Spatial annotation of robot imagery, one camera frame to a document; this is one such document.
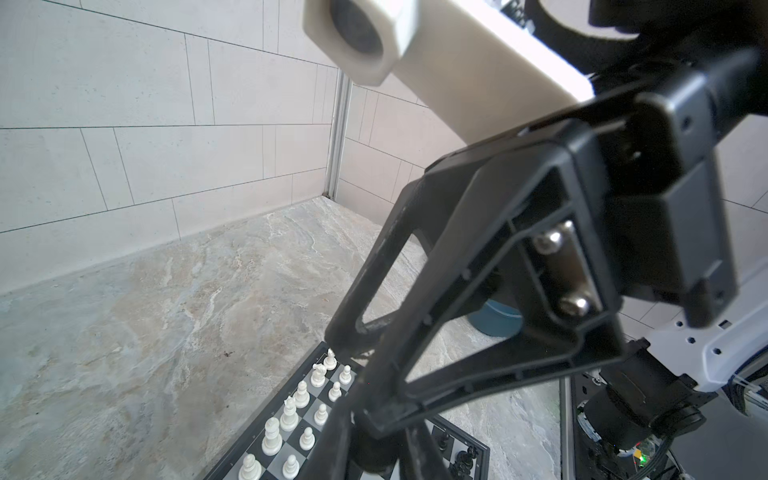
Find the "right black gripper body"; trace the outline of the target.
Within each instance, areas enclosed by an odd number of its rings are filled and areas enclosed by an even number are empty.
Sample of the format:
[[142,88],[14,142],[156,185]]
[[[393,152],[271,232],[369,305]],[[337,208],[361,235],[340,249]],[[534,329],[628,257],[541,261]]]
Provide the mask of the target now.
[[716,147],[767,112],[766,3],[591,2],[590,25],[613,39],[567,27],[538,1],[523,11],[535,37],[595,89],[576,117],[603,145],[622,293],[711,325],[738,292]]

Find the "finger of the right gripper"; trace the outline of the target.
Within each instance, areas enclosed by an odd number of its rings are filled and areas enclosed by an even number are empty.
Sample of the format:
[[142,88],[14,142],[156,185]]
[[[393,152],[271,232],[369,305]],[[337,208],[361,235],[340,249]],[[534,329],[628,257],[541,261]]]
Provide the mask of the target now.
[[432,250],[432,241],[418,225],[423,189],[422,182],[415,180],[401,191],[363,266],[325,330],[324,340],[340,360],[373,350],[392,322],[392,313],[368,323],[363,317],[408,240],[415,237],[426,253]]
[[[448,154],[418,179],[418,225],[363,317],[394,318],[367,352],[364,409],[402,425],[471,399],[616,360],[620,295],[603,222],[608,190],[592,129],[566,120]],[[439,330],[488,300],[511,304],[522,330],[420,378]]]

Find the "black white chess board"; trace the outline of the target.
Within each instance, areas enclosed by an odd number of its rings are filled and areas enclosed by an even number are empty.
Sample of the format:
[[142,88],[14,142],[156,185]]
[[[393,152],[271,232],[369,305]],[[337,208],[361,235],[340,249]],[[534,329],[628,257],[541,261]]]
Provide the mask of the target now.
[[439,415],[374,426],[362,373],[319,343],[208,478],[487,478],[489,447]]

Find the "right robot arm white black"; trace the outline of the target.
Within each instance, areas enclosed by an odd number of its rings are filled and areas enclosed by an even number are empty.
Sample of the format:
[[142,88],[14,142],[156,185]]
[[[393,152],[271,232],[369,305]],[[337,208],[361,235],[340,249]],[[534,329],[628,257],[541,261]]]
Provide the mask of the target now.
[[737,283],[717,144],[767,112],[763,1],[594,1],[599,40],[525,7],[597,97],[447,154],[407,185],[329,324],[368,356],[349,426],[398,434],[471,399],[601,368],[608,416],[670,435],[767,346]]

